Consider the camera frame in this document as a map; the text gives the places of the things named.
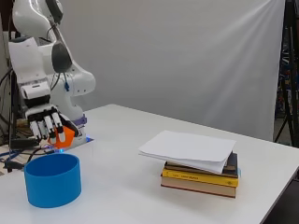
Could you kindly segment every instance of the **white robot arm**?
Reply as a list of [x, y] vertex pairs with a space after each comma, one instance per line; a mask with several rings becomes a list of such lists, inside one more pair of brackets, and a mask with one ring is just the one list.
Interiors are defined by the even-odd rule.
[[[52, 143], [56, 141], [54, 127], [61, 142], [65, 140], [63, 126], [74, 130], [76, 137], [82, 133], [84, 123], [76, 126], [63, 114], [73, 121], [84, 117], [79, 107], [72, 106], [70, 97], [86, 94], [95, 87], [93, 75], [72, 59], [57, 27], [62, 17], [58, 0], [16, 0], [13, 21], [17, 30], [23, 35], [43, 37], [49, 43], [38, 46], [32, 37], [9, 42], [11, 63], [28, 107], [25, 116], [36, 139], [49, 137]], [[57, 77], [59, 85], [52, 90], [50, 80], [56, 73], [64, 74], [64, 80]]]

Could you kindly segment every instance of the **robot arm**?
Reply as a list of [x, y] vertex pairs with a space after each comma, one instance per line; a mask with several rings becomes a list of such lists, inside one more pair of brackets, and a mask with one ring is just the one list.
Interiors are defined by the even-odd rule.
[[61, 142], [65, 141], [63, 126], [72, 129], [75, 136], [79, 135], [79, 130], [50, 103], [51, 89], [47, 75], [69, 73], [73, 83], [71, 93], [68, 94], [72, 96], [79, 95], [76, 92], [79, 92], [77, 88], [81, 86], [84, 86], [85, 91], [92, 91], [95, 86], [93, 75], [72, 60], [57, 27], [62, 16], [63, 10], [58, 0], [16, 0], [13, 21], [18, 31], [24, 35], [46, 38], [50, 43], [38, 46], [32, 37], [22, 37], [9, 43], [11, 63], [21, 96], [28, 107], [25, 116], [30, 121], [36, 139], [49, 137], [53, 144], [56, 142], [54, 128]]
[[54, 126], [61, 142], [65, 141], [63, 126], [69, 126], [78, 135], [76, 126], [73, 125], [74, 128], [56, 106], [50, 104], [50, 86], [35, 40], [32, 37], [15, 39], [9, 43], [9, 52], [21, 96], [28, 107], [25, 116], [36, 139], [49, 137], [54, 144]]

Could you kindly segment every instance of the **orange object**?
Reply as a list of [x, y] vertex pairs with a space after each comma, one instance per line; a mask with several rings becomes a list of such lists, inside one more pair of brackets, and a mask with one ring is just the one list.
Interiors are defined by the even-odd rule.
[[50, 139], [48, 139], [49, 144], [57, 147], [57, 148], [62, 148], [62, 147], [70, 147], [73, 143], [74, 137], [75, 137], [75, 132], [69, 128], [66, 128], [64, 126], [64, 134], [65, 134], [65, 141], [61, 142], [57, 133], [57, 130], [55, 129], [55, 135], [56, 135], [56, 143], [52, 144], [50, 142]]

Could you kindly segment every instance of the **robot finger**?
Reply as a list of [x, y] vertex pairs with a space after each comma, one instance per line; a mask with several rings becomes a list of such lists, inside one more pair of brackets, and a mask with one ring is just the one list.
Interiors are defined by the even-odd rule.
[[52, 118], [54, 120], [60, 141], [65, 142], [64, 126], [58, 116], [58, 113], [57, 112], [52, 113]]
[[47, 127], [47, 130], [48, 130], [48, 133], [49, 133], [50, 142], [52, 144], [55, 144], [56, 143], [56, 136], [55, 136], [55, 131], [54, 131], [50, 116], [45, 116], [44, 120], [45, 120], [46, 127]]
[[36, 140], [38, 142], [40, 142], [41, 141], [41, 136], [40, 136], [40, 132], [39, 132], [39, 129], [38, 129], [37, 122], [35, 120], [30, 122], [30, 128], [31, 128], [32, 132], [34, 133], [34, 136], [35, 136]]
[[47, 132], [47, 128], [45, 127], [45, 122], [44, 120], [38, 121], [38, 128], [41, 134], [41, 137], [46, 140], [48, 138], [48, 132]]
[[59, 117], [62, 121], [62, 124], [65, 127], [69, 128], [70, 130], [73, 130], [75, 132], [75, 137], [78, 137], [79, 135], [81, 135], [81, 132], [78, 129], [78, 127], [66, 115], [59, 113]]

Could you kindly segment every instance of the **tripod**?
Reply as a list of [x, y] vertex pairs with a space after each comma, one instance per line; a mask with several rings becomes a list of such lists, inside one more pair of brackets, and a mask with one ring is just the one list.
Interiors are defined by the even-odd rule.
[[[283, 75], [283, 60], [284, 60], [284, 46], [287, 42], [288, 46], [288, 66], [290, 68], [290, 88], [291, 88], [291, 105], [292, 112], [289, 106], [288, 93], [285, 84], [285, 76]], [[283, 98], [285, 102], [285, 112], [286, 118], [279, 130], [278, 136], [275, 142], [279, 139], [280, 134], [288, 122], [290, 137], [293, 147], [299, 147], [299, 124], [298, 124], [298, 101], [297, 101], [297, 81], [296, 76], [299, 72], [299, 48], [298, 48], [298, 36], [297, 36], [297, 24], [296, 24], [296, 10], [295, 1], [286, 0], [285, 11], [284, 11], [284, 21], [283, 21], [283, 31], [281, 40], [281, 51], [280, 51], [280, 63], [279, 63], [279, 81], [283, 93]]]

